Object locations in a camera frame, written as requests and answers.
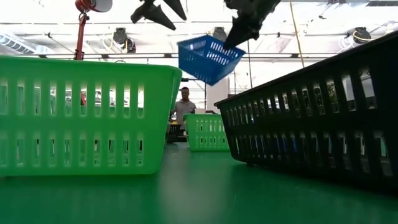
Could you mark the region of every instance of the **man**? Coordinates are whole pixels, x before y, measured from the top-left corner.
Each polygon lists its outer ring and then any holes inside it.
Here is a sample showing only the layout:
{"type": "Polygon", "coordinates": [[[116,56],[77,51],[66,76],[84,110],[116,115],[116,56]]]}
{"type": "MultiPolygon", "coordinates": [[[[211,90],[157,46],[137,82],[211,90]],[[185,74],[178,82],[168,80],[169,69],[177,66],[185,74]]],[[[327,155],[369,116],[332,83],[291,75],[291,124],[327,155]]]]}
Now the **man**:
{"type": "Polygon", "coordinates": [[[188,87],[181,88],[181,97],[182,99],[175,103],[174,109],[171,111],[170,115],[176,113],[178,124],[181,124],[181,129],[185,130],[185,125],[183,122],[184,115],[189,113],[194,114],[197,107],[189,100],[188,87]]]}

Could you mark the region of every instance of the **green table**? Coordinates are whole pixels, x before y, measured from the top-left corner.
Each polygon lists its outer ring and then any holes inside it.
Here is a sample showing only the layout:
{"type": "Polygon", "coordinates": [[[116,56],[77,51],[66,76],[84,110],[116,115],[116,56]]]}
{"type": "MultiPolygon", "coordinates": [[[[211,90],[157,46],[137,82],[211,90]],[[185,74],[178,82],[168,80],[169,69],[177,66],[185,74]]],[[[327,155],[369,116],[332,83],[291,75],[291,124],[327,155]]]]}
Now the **green table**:
{"type": "Polygon", "coordinates": [[[152,176],[0,179],[0,223],[398,223],[398,200],[166,147],[152,176]]]}

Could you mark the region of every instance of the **blue basket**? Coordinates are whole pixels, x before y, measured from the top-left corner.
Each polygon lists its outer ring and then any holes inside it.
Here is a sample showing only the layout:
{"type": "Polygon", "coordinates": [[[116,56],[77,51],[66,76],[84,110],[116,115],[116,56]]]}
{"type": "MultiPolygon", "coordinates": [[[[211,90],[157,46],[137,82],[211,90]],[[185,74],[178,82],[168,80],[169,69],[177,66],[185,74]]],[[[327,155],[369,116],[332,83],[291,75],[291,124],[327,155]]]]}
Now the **blue basket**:
{"type": "Polygon", "coordinates": [[[208,85],[230,74],[245,51],[223,49],[224,42],[210,35],[178,42],[178,67],[208,85]]]}

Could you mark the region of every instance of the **green basket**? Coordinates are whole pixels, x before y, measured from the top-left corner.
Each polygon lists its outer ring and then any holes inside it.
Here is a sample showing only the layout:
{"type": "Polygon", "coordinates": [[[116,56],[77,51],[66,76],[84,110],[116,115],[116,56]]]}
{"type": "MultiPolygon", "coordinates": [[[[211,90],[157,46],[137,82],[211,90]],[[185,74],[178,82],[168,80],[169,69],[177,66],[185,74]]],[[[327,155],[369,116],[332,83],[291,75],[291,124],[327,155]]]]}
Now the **green basket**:
{"type": "Polygon", "coordinates": [[[221,115],[186,114],[184,119],[191,151],[229,150],[221,115]]]}
{"type": "Polygon", "coordinates": [[[162,65],[0,57],[0,175],[158,171],[181,77],[162,65]],[[115,91],[116,106],[109,94],[96,106],[98,89],[115,91]]]}

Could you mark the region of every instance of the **yellow cable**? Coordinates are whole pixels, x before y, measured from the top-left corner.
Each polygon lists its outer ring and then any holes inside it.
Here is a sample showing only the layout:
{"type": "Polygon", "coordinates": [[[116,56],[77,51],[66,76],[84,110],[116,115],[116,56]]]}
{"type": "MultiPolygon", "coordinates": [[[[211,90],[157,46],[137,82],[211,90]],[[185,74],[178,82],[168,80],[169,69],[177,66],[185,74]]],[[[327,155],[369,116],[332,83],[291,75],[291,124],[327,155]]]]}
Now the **yellow cable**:
{"type": "Polygon", "coordinates": [[[294,32],[295,32],[295,34],[296,34],[296,39],[297,39],[298,52],[300,52],[301,64],[303,65],[303,68],[304,68],[305,65],[304,65],[303,53],[301,52],[301,45],[300,45],[300,40],[299,40],[299,34],[298,34],[298,32],[297,32],[296,21],[294,20],[294,13],[293,13],[293,4],[292,4],[292,0],[289,0],[289,2],[290,2],[290,11],[292,12],[292,19],[293,19],[293,25],[294,25],[294,32]]]}
{"type": "Polygon", "coordinates": [[[109,46],[109,47],[105,44],[104,38],[102,38],[102,44],[104,45],[105,49],[107,49],[107,50],[111,50],[111,48],[113,47],[113,35],[114,35],[114,33],[112,34],[111,46],[109,46]]]}

